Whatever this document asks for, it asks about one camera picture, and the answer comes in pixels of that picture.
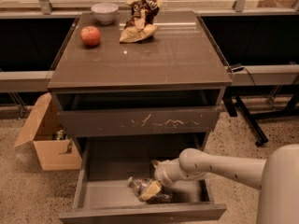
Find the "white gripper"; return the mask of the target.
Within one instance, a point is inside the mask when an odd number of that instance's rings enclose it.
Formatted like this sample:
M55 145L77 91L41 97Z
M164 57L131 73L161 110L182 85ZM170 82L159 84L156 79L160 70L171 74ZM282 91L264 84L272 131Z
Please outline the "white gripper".
M140 184L138 199L141 202L146 202L159 193L162 190L162 185L164 187L171 186L184 177L178 159L166 161L151 160L151 164L155 169L154 177L157 181L143 181Z

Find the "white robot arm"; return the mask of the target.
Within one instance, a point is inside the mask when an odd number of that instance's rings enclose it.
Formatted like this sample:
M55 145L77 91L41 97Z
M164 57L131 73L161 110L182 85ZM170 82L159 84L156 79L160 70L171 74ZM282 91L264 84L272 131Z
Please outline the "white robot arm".
M259 191L256 224L299 222L298 144L280 147L265 160L216 156L186 148L176 159L152 164L155 179L142 189L142 201L149 200L163 187L212 173Z

